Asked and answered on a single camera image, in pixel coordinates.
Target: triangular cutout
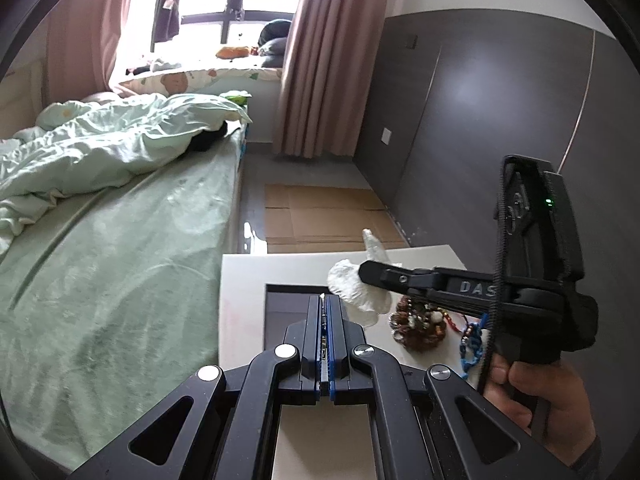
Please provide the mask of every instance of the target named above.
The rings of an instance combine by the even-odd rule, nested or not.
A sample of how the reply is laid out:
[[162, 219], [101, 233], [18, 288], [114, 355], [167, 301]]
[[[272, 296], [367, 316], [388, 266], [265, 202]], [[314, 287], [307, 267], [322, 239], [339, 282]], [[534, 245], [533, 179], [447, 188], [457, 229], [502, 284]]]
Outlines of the triangular cutout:
[[492, 464], [518, 449], [516, 442], [467, 398], [458, 397], [456, 406], [482, 463]]
[[192, 406], [191, 397], [182, 397], [131, 441], [130, 451], [156, 465], [164, 464]]

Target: dark gray wall panel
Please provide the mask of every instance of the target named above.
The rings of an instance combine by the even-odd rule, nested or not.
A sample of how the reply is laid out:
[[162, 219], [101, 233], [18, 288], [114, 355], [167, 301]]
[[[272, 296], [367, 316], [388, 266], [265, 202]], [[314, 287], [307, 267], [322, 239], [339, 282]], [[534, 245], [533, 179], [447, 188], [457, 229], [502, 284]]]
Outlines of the dark gray wall panel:
[[591, 87], [562, 170], [580, 234], [579, 290], [600, 307], [593, 348], [571, 354], [585, 380], [609, 472], [640, 428], [640, 75], [620, 44], [598, 34]]
[[593, 31], [508, 10], [416, 14], [442, 45], [431, 93], [390, 209], [411, 245], [450, 244], [491, 271], [500, 161], [558, 165], [580, 110]]
[[[353, 160], [385, 203], [391, 202], [400, 183], [438, 56], [439, 45], [426, 28], [419, 14], [386, 20], [376, 56]], [[417, 36], [414, 49], [406, 47], [409, 35]], [[381, 140], [385, 127], [392, 132], [388, 146]]]

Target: crumpled tissue paper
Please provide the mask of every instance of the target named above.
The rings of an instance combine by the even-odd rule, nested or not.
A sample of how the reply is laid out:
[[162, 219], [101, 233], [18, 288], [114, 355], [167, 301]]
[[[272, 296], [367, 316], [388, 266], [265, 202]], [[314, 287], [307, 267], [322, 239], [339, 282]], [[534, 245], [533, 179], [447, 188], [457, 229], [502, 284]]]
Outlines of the crumpled tissue paper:
[[[380, 241], [369, 229], [362, 231], [362, 239], [367, 251], [367, 260], [391, 263]], [[349, 260], [337, 262], [327, 276], [327, 285], [332, 294], [340, 296], [349, 321], [362, 325], [363, 328], [378, 322], [378, 316], [391, 309], [391, 294], [376, 286], [366, 285], [358, 276], [359, 265]]]

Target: finger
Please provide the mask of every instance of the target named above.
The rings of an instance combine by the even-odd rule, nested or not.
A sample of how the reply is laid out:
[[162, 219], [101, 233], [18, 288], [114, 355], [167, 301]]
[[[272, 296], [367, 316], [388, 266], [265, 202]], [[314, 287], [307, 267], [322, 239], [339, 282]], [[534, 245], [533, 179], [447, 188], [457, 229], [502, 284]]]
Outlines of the finger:
[[500, 354], [494, 354], [491, 359], [491, 368], [489, 371], [489, 378], [497, 384], [504, 384], [507, 382], [507, 377], [509, 375], [509, 363], [507, 359], [502, 357]]
[[498, 408], [506, 416], [508, 416], [513, 422], [515, 422], [522, 429], [525, 429], [531, 423], [532, 413], [531, 410], [510, 399], [504, 388], [488, 381], [486, 388], [484, 389], [484, 398], [487, 399], [492, 405]]
[[542, 397], [560, 410], [575, 406], [585, 396], [580, 376], [565, 363], [531, 365], [516, 362], [509, 370], [509, 382], [522, 393]]

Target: dark sleeve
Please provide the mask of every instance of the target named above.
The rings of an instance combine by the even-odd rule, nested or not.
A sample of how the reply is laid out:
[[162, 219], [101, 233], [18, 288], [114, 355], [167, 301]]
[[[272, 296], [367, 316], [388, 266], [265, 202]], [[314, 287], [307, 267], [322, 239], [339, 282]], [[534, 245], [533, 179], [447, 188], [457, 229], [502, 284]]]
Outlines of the dark sleeve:
[[602, 446], [600, 445], [600, 437], [596, 436], [587, 451], [575, 461], [571, 466], [580, 480], [600, 480], [600, 457], [602, 456]]

